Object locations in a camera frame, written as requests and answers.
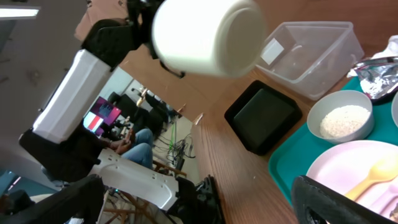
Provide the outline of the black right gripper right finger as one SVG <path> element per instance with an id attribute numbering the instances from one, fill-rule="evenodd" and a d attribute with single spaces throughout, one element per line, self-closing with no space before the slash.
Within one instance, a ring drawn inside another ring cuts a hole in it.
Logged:
<path id="1" fill-rule="evenodd" d="M 299 223 L 395 224 L 305 175 L 294 179 L 291 202 Z"/>

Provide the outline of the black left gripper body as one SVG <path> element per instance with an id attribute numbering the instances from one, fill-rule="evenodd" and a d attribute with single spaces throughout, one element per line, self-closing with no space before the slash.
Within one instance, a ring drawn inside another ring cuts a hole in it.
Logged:
<path id="1" fill-rule="evenodd" d="M 154 16 L 162 4 L 158 0 L 127 0 L 121 4 L 127 13 L 121 18 L 99 19 L 84 37 L 82 49 L 115 69 L 132 51 L 145 45 L 153 59 L 158 59 L 152 41 Z"/>

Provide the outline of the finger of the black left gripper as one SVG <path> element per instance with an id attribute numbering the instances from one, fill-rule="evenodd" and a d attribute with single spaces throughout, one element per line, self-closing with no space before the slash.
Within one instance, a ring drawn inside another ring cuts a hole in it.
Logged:
<path id="1" fill-rule="evenodd" d="M 170 69 L 168 66 L 166 66 L 165 63 L 163 63 L 163 61 L 159 60 L 160 66 L 167 72 L 169 72 L 170 74 L 172 74 L 173 76 L 177 77 L 177 78 L 184 78 L 186 73 L 185 72 L 176 72 L 172 69 Z"/>

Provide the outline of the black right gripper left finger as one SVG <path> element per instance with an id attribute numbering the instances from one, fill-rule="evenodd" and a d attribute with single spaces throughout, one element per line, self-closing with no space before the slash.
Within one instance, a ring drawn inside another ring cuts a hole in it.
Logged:
<path id="1" fill-rule="evenodd" d="M 35 202 L 25 190 L 1 196 L 1 223 L 96 223 L 104 203 L 104 184 L 89 175 Z"/>

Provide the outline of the white paper cup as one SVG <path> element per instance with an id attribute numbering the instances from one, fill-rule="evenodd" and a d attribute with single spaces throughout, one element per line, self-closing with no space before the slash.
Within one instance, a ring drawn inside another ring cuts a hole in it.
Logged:
<path id="1" fill-rule="evenodd" d="M 250 0 L 165 0 L 152 21 L 162 65 L 215 77 L 250 72 L 267 35 L 262 11 Z"/>

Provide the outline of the large pinkish white plate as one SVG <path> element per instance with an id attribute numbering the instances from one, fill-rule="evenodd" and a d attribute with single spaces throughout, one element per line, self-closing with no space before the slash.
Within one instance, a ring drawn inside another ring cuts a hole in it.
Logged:
<path id="1" fill-rule="evenodd" d="M 370 168 L 377 161 L 391 156 L 397 156 L 396 145 L 371 140 L 346 142 L 333 146 L 318 156 L 307 171 L 307 176 L 345 195 L 365 179 Z M 371 210 L 371 205 L 389 188 L 390 184 L 397 184 L 397 177 L 388 182 L 372 185 L 354 202 Z M 377 214 L 396 222 L 397 197 Z"/>

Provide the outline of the yellow plastic spoon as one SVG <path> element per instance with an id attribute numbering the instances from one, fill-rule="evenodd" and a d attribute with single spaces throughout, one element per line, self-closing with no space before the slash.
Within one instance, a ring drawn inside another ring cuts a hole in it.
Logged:
<path id="1" fill-rule="evenodd" d="M 357 200 L 368 188 L 380 182 L 388 182 L 397 177 L 397 156 L 377 161 L 369 170 L 368 175 L 359 184 L 345 193 L 350 200 Z"/>

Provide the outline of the grey bowl of rice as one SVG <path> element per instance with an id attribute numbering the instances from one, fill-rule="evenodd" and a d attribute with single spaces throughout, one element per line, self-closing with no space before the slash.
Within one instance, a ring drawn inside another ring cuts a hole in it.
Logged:
<path id="1" fill-rule="evenodd" d="M 309 131 L 332 144 L 365 139 L 374 123 L 371 100 L 356 90 L 341 90 L 323 97 L 307 116 Z"/>

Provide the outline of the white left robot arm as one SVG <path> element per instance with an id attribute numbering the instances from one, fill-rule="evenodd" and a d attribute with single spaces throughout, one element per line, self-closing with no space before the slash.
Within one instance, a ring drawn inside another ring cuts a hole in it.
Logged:
<path id="1" fill-rule="evenodd" d="M 75 197 L 88 193 L 93 205 L 105 187 L 118 189 L 156 205 L 184 223 L 223 223 L 213 177 L 195 185 L 183 177 L 160 174 L 121 157 L 96 130 L 118 112 L 97 95 L 126 55 L 150 44 L 149 30 L 160 1 L 128 1 L 128 19 L 96 22 L 76 53 L 73 65 L 19 144 L 56 180 L 68 187 L 46 199 L 37 215 L 62 221 L 73 215 Z"/>

